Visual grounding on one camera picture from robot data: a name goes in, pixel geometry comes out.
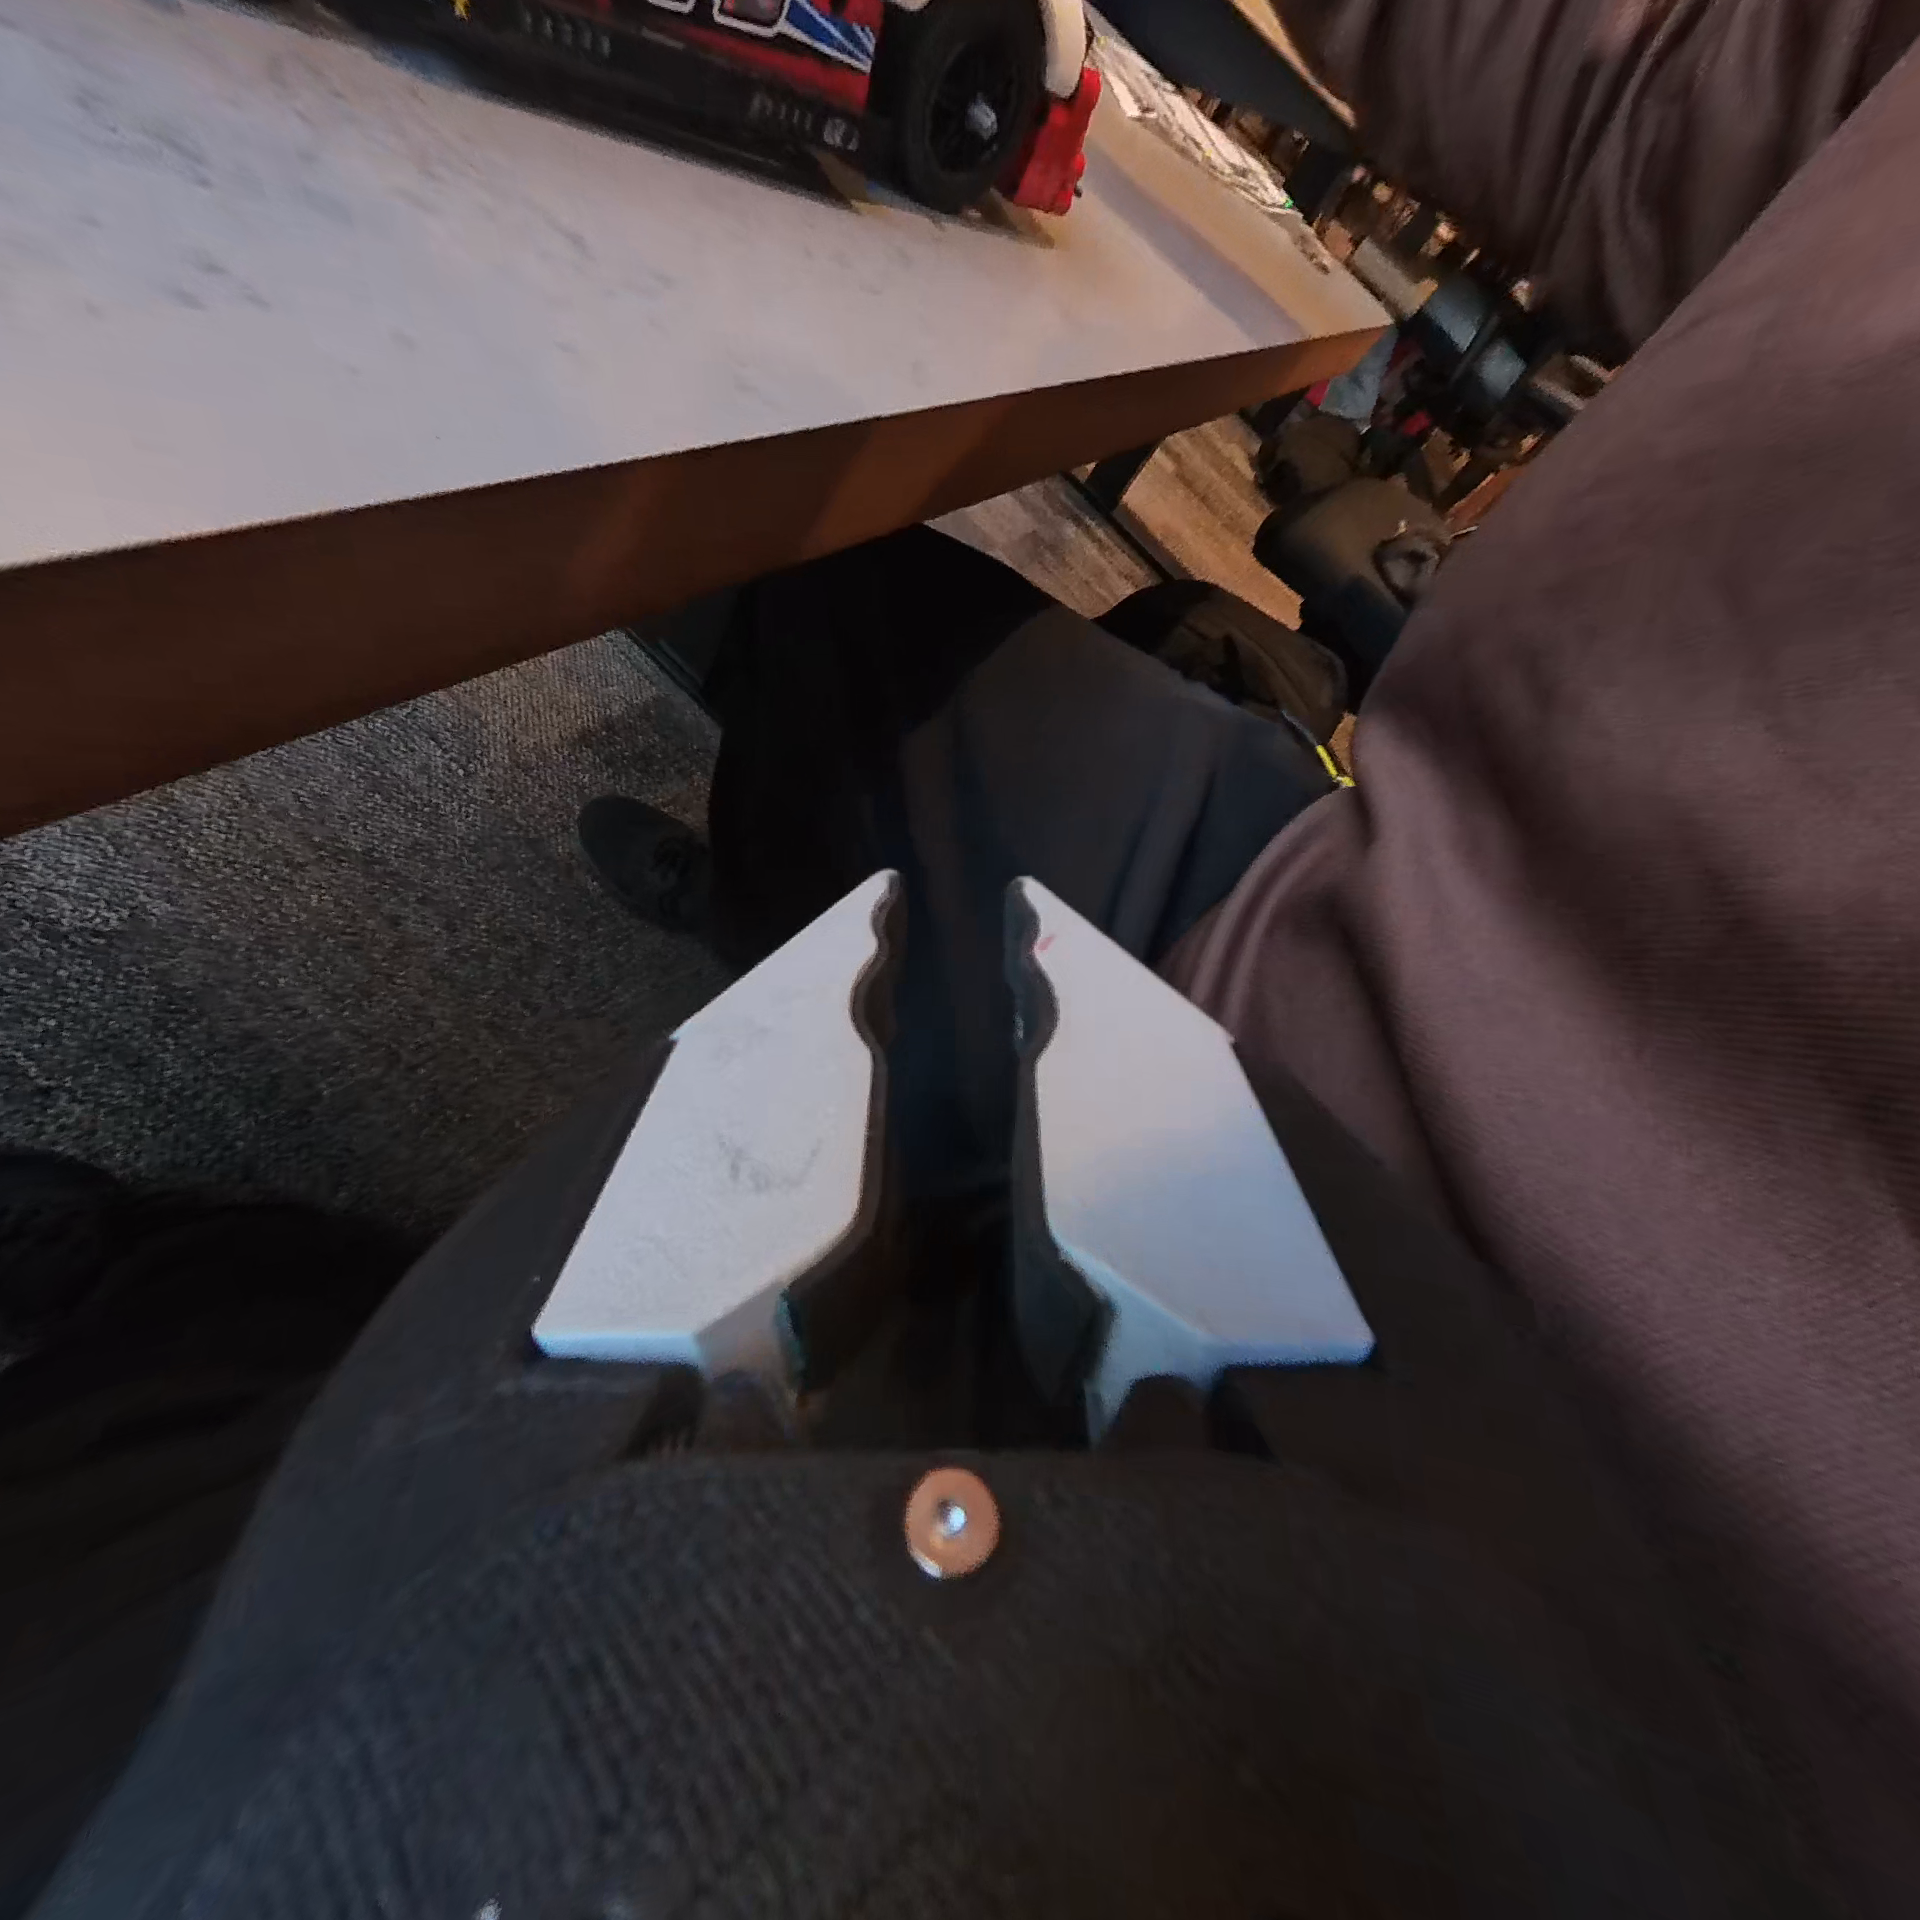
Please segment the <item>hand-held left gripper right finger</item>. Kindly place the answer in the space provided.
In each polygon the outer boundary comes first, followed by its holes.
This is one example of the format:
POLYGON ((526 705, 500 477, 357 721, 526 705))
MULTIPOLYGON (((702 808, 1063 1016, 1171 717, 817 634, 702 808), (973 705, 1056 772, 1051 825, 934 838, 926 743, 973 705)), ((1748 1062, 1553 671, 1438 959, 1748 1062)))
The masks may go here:
POLYGON ((1008 887, 1012 1317, 1096 1441, 1141 1382, 1374 1352, 1235 1042, 1030 878, 1008 887))

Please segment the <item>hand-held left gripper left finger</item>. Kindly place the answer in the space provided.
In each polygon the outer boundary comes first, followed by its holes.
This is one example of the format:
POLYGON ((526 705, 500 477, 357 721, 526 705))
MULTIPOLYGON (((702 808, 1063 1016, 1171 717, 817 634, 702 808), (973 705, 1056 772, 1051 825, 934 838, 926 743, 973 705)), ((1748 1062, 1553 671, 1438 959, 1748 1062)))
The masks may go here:
POLYGON ((547 1360, 816 1391, 869 1285, 905 922, 876 872, 664 1042, 535 1317, 547 1360))

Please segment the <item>toy brick race car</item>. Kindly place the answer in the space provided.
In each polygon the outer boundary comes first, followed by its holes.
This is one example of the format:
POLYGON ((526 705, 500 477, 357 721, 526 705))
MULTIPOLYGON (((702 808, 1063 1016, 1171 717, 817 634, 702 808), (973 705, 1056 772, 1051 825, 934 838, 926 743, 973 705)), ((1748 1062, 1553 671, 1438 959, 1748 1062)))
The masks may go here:
POLYGON ((357 29, 439 40, 766 148, 828 153, 958 215, 1065 217, 1101 80, 1077 1, 371 1, 357 29))

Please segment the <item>person's dark shoe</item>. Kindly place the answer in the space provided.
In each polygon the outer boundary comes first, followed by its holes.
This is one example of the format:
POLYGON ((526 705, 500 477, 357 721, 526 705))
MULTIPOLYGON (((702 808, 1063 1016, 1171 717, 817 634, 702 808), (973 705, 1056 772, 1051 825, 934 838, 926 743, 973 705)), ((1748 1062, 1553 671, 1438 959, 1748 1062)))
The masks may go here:
POLYGON ((712 855, 677 816, 644 800, 601 794, 577 812, 581 852, 637 919, 664 932, 712 934, 712 855))

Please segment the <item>black office chair base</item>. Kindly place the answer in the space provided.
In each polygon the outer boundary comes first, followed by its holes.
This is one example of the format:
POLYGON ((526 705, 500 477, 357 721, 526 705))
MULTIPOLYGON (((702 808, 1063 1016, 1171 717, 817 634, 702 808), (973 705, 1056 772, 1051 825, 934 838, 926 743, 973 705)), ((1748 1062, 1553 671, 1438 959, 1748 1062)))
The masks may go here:
POLYGON ((1297 596, 1353 704, 1451 549, 1611 376, 1513 285, 1463 271, 1261 444, 1255 559, 1297 596))

